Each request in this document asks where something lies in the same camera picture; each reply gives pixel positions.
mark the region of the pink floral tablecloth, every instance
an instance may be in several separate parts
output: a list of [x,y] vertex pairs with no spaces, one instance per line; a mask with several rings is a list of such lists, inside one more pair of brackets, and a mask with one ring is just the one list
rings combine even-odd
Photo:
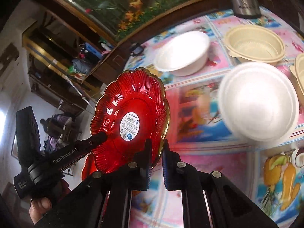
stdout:
[[[130,57],[126,69],[145,67],[161,78],[171,110],[167,139],[171,150],[181,159],[203,172],[219,170],[250,197],[279,227],[288,227],[304,207],[304,170],[295,165],[296,152],[304,148],[304,110],[300,107],[298,125],[291,137],[280,146],[255,151],[240,142],[224,125],[217,105],[217,90],[222,77],[240,62],[227,53],[223,36],[241,24],[260,25],[277,33],[286,45],[286,56],[277,68],[290,78],[289,66],[304,52],[304,39],[281,18],[261,7],[260,19],[246,20],[233,16],[232,10],[201,16],[180,24],[145,42],[144,52]],[[211,39],[209,60],[197,73],[177,77],[157,71],[153,59],[158,50],[173,37],[199,30]],[[187,42],[184,42],[187,54]],[[268,159],[285,155],[290,163],[282,165],[279,180],[270,188],[263,168]],[[282,177],[294,169],[293,195],[290,203],[282,202]],[[271,189],[268,209],[261,203]],[[130,227],[183,227],[181,192],[165,190],[161,161],[152,170],[149,190],[133,192]]]

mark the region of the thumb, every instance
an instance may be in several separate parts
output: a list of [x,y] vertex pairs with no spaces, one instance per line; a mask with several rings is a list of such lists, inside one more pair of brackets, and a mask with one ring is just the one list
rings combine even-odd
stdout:
[[52,208],[52,203],[48,198],[35,199],[31,202],[29,215],[34,224],[36,224],[42,215]]

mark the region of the printed fruit illustration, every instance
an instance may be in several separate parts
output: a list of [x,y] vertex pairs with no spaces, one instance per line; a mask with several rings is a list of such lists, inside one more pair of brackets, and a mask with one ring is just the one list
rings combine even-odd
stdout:
[[282,165],[286,164],[286,161],[285,155],[275,155],[272,158],[268,158],[264,164],[264,184],[267,186],[267,190],[260,207],[268,216],[274,211],[272,205],[275,201],[275,188],[281,177]]
[[295,167],[289,163],[286,170],[284,171],[282,182],[283,182],[283,192],[280,199],[281,211],[284,211],[286,208],[290,206],[293,202],[297,194],[299,193],[301,185],[297,183],[293,186],[295,182],[296,169]]

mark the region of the white bowl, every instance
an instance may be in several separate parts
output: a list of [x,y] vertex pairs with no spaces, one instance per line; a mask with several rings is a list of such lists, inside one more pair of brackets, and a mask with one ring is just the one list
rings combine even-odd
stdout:
[[277,68],[243,63],[220,83],[218,105],[227,128],[254,146],[273,147],[293,133],[299,103],[290,80]]
[[297,55],[294,65],[290,66],[291,82],[297,93],[299,102],[304,105],[304,53]]
[[209,47],[210,39],[206,33],[186,32],[165,44],[153,64],[158,71],[177,76],[194,74],[206,64]]

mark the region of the plate label sticker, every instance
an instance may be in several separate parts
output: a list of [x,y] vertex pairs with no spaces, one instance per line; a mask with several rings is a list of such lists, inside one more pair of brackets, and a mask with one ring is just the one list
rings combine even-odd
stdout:
[[134,112],[129,112],[124,115],[120,122],[120,136],[126,141],[133,140],[139,130],[139,118]]

